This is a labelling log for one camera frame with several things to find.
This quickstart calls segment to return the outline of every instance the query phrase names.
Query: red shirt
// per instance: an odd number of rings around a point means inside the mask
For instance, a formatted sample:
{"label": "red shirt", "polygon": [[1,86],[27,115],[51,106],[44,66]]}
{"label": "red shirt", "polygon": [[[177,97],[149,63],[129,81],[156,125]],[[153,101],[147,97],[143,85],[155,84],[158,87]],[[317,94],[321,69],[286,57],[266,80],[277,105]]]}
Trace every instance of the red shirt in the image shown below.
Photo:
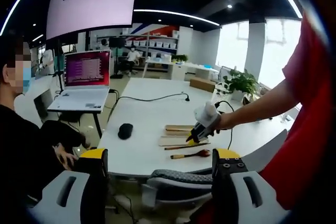
{"label": "red shirt", "polygon": [[320,165],[332,118],[328,54],[305,17],[283,73],[302,108],[285,143],[260,174],[276,190],[279,203],[292,209]]}

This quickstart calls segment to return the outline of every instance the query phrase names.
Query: green plant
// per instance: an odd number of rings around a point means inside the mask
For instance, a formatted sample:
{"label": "green plant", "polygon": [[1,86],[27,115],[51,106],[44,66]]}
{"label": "green plant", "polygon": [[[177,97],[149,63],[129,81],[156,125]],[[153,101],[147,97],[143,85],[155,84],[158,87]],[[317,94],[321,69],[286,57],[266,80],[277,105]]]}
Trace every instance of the green plant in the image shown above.
{"label": "green plant", "polygon": [[253,74],[248,73],[246,69],[244,73],[232,69],[230,75],[231,78],[223,77],[224,88],[227,90],[225,93],[233,93],[235,90],[251,95],[255,93],[257,81]]}
{"label": "green plant", "polygon": [[187,55],[172,55],[172,60],[188,61]]}

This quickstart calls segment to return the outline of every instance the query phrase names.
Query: laptop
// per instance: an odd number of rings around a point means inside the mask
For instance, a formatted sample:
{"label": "laptop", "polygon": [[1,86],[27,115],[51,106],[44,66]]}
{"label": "laptop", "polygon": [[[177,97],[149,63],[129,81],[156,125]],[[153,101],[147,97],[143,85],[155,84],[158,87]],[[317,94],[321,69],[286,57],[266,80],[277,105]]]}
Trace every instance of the laptop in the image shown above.
{"label": "laptop", "polygon": [[110,90],[109,50],[75,52],[64,58],[64,91],[48,111],[102,111]]}

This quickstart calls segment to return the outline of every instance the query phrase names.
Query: face mask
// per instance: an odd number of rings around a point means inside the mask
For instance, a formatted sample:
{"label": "face mask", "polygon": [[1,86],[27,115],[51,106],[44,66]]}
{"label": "face mask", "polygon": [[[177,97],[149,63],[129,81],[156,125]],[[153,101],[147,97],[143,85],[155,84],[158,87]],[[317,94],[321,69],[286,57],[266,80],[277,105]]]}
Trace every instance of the face mask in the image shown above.
{"label": "face mask", "polygon": [[29,90],[31,75],[32,75],[31,68],[23,68],[23,93],[22,94],[26,94]]}

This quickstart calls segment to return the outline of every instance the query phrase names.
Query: hand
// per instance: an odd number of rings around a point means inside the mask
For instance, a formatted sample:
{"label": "hand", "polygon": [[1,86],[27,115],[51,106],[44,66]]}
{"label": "hand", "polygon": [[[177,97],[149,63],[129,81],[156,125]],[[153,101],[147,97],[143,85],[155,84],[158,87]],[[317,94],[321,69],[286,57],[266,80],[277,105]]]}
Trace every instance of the hand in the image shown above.
{"label": "hand", "polygon": [[77,158],[74,155],[67,153],[62,144],[58,144],[56,147],[54,147],[54,150],[55,150],[58,160],[61,162],[63,167],[66,170],[71,170],[68,164],[68,159],[71,162],[71,167],[73,167]]}
{"label": "hand", "polygon": [[219,123],[214,127],[214,131],[219,134],[221,130],[230,130],[234,126],[236,126],[236,123],[233,120],[233,113],[223,113]]}

